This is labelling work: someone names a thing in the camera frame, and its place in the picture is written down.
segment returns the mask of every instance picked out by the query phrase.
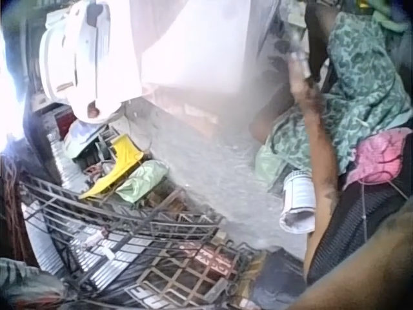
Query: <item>yellow object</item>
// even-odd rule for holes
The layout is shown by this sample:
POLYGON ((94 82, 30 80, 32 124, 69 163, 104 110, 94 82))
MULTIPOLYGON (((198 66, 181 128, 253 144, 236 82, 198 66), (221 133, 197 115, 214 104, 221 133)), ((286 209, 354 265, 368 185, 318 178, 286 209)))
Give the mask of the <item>yellow object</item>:
POLYGON ((80 199, 100 194, 109 186, 113 185, 126 171, 132 168, 143 157, 143 152, 135 147, 126 134, 114 139, 112 145, 116 151, 115 167, 108 175, 98 179, 89 191, 80 195, 80 199))
POLYGON ((358 0, 357 2, 359 8, 370 8, 370 5, 368 5, 367 0, 358 0))

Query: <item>hand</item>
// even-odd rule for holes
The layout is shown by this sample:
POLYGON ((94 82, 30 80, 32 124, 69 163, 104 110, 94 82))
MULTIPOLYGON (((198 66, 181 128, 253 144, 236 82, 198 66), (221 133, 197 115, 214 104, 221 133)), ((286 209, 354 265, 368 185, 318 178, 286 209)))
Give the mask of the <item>hand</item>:
POLYGON ((290 91, 301 111, 320 113, 322 108, 321 93, 315 83, 305 79, 303 67, 298 60, 297 54, 292 54, 288 60, 288 71, 290 73, 290 91))

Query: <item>concrete floor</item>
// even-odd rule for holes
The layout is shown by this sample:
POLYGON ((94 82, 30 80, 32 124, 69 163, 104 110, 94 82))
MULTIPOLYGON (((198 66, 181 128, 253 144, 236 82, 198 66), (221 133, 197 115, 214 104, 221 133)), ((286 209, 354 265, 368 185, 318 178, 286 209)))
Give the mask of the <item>concrete floor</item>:
MULTIPOLYGON (((240 101, 236 121, 228 121, 222 133, 207 139, 193 128, 143 99, 126 105, 126 115, 112 125, 127 133, 141 149, 170 167, 170 176, 199 203, 227 218, 224 230, 236 243, 256 249, 284 247, 303 258, 306 236, 284 232, 279 227, 282 200, 267 192, 254 176, 254 157, 259 144, 248 132, 255 113, 266 105, 287 81, 285 59, 288 43, 270 36, 258 61, 258 83, 240 101), (271 62, 271 57, 281 56, 271 62)), ((285 99, 279 97, 282 108, 285 99)))

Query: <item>white bucket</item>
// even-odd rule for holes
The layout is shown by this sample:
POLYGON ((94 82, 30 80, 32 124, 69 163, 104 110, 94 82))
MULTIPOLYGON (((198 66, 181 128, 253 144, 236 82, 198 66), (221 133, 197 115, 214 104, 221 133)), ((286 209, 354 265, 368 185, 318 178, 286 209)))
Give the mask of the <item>white bucket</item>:
POLYGON ((298 170, 291 172, 284 180, 284 208, 279 224, 293 234, 314 231, 316 195, 311 175, 298 170))

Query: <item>pink cloth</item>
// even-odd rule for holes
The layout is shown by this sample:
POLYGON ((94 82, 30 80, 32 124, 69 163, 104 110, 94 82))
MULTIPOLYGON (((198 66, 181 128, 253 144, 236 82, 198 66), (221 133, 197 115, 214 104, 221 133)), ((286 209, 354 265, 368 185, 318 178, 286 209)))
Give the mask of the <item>pink cloth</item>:
POLYGON ((393 180, 400 173, 405 139, 411 132, 396 128, 363 140, 356 148, 356 168, 349 172, 344 189, 356 181, 374 185, 393 180))

